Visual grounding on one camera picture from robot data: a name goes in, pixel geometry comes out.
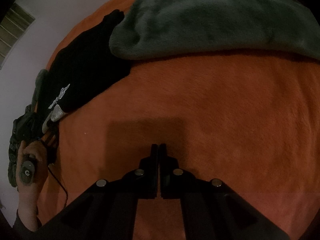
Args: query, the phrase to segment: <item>white wall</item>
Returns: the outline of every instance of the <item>white wall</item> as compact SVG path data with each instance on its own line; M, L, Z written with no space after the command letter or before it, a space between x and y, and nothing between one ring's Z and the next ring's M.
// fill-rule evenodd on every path
M17 0L36 20L16 43L0 70L0 199L12 225L18 206L17 189L7 177L12 122L31 102L35 78L71 28L109 0Z

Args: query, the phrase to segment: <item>metal pin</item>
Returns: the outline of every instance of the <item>metal pin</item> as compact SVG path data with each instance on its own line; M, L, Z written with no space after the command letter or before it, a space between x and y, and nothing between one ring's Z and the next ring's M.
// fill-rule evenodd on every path
M214 187L220 187L222 185L222 181L220 179L213 179L211 180L211 184Z
M144 170L142 169L136 169L134 171L134 174L136 174L137 176L142 176L144 174Z
M173 174L176 176L180 176L183 174L183 170L182 169L175 169L175 170L173 170Z
M98 187L104 187L106 184L107 184L107 181L104 180L104 179L99 179L99 180L96 182L96 185L97 185Z

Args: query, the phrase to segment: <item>orange blanket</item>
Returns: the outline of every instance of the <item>orange blanket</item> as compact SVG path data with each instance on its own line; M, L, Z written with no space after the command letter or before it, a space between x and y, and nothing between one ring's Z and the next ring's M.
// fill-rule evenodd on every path
M78 34L134 0L111 0ZM60 122L53 172L73 201L96 180L121 178L152 143L198 178L220 178L295 240L320 207L320 64L290 53L233 50L137 62L131 74ZM65 194L49 175L46 223ZM134 239L184 239L176 200L139 201Z

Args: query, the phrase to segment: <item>human hand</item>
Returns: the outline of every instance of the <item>human hand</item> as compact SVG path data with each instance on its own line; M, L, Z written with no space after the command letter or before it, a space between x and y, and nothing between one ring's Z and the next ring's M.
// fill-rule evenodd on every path
M24 154L33 154L37 160L34 180L29 186L23 185L19 176ZM39 141L32 142L27 147L25 141L22 141L18 150L16 181L19 191L18 214L25 226L26 224L23 220L33 220L36 218L37 201L47 177L48 168L46 148Z

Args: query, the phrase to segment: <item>wire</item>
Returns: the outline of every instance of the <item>wire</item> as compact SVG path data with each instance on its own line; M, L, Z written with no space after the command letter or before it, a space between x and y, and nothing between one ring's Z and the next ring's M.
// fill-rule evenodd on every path
M62 187L63 191L66 193L66 201L63 205L63 208L65 208L67 206L67 201L68 201L68 192L67 190L63 187L63 185L60 183L60 181L57 179L57 177L52 173L52 171L50 170L50 168L48 167L49 172L51 173L51 175L54 177L54 179L58 182L58 184L60 185L60 187Z

